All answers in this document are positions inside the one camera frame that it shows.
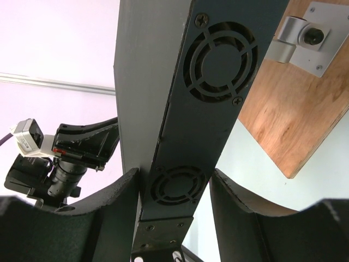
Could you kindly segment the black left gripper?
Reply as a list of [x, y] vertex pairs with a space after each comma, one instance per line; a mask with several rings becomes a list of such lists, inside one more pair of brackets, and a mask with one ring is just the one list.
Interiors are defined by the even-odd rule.
[[96, 171], [105, 169], [98, 157], [110, 157], [119, 142], [118, 118], [88, 125], [61, 124], [52, 152], [60, 160]]

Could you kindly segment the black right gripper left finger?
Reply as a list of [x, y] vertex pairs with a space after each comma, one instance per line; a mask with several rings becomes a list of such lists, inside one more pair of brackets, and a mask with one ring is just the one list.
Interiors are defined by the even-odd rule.
[[130, 261], [138, 174], [56, 212], [1, 197], [1, 261]]

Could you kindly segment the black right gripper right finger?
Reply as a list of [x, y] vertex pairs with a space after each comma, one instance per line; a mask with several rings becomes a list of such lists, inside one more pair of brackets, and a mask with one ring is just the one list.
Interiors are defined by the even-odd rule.
[[221, 261], [348, 261], [347, 199], [295, 211], [218, 169], [209, 187]]

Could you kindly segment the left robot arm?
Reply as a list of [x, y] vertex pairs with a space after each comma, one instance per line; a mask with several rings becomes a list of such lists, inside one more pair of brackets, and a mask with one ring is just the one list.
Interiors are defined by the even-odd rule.
[[45, 135], [29, 118], [10, 131], [20, 151], [5, 178], [5, 188], [56, 210], [67, 198], [78, 198], [78, 183], [88, 169], [103, 171], [119, 143], [118, 119], [88, 125], [60, 124]]

